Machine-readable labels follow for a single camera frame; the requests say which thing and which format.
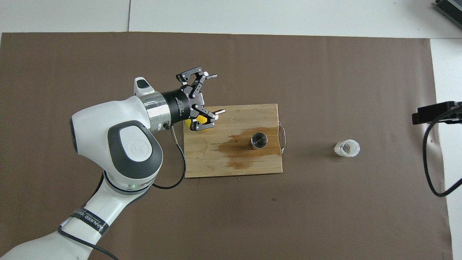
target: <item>black device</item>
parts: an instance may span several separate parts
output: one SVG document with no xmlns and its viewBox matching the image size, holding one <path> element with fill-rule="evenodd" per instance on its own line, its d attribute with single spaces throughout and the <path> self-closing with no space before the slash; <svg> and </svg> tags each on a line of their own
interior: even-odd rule
<svg viewBox="0 0 462 260">
<path fill-rule="evenodd" d="M 436 0 L 435 8 L 462 28 L 462 0 Z"/>
<path fill-rule="evenodd" d="M 434 105 L 419 107 L 417 113 L 412 114 L 412 124 L 430 124 L 425 130 L 422 142 L 422 158 L 424 161 L 424 171 L 428 186 L 433 194 L 438 197 L 445 197 L 462 185 L 462 178 L 444 192 L 437 192 L 433 187 L 432 180 L 428 174 L 427 165 L 427 139 L 433 126 L 437 123 L 462 124 L 462 102 L 446 101 Z"/>
</svg>

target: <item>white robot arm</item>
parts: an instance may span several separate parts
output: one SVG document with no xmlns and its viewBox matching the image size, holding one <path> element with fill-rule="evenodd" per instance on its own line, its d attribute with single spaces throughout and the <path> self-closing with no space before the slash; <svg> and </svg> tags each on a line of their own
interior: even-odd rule
<svg viewBox="0 0 462 260">
<path fill-rule="evenodd" d="M 196 78 L 189 85 L 193 75 Z M 153 134 L 186 119 L 192 119 L 191 130 L 211 128 L 218 114 L 224 112 L 204 108 L 200 89 L 204 80 L 213 77 L 216 75 L 209 76 L 197 67 L 176 76 L 181 88 L 164 93 L 138 77 L 134 96 L 75 113 L 71 119 L 75 150 L 103 168 L 97 191 L 58 231 L 16 246 L 1 260 L 85 260 L 93 248 L 116 259 L 95 245 L 128 204 L 141 198 L 151 186 L 159 187 L 154 180 L 163 154 Z M 207 118 L 205 124 L 196 120 L 199 115 Z"/>
</svg>

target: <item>black strap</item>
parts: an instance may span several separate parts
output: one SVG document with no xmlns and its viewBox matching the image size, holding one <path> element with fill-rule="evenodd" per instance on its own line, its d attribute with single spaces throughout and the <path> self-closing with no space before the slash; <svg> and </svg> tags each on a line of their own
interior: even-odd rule
<svg viewBox="0 0 462 260">
<path fill-rule="evenodd" d="M 98 231 L 101 236 L 106 234 L 106 232 L 109 230 L 109 225 L 100 217 L 97 215 L 93 214 L 91 211 L 80 208 L 74 213 L 71 214 L 71 217 L 78 218 L 81 221 L 85 222 L 87 225 L 92 227 L 94 230 Z"/>
</svg>

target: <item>clear plastic cup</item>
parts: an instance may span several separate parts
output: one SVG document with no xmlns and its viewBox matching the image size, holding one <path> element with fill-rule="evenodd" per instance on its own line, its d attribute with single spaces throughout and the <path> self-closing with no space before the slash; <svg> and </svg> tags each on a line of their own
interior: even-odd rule
<svg viewBox="0 0 462 260">
<path fill-rule="evenodd" d="M 355 157 L 360 151 L 359 143 L 352 139 L 338 142 L 334 147 L 334 151 L 343 157 Z"/>
</svg>

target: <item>metal cup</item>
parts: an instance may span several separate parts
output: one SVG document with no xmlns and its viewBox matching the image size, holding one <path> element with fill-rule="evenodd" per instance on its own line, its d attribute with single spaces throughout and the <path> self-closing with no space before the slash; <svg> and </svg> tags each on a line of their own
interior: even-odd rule
<svg viewBox="0 0 462 260">
<path fill-rule="evenodd" d="M 265 134 L 258 132 L 252 136 L 250 143 L 252 144 L 252 149 L 261 149 L 268 143 L 268 137 L 266 137 Z"/>
</svg>

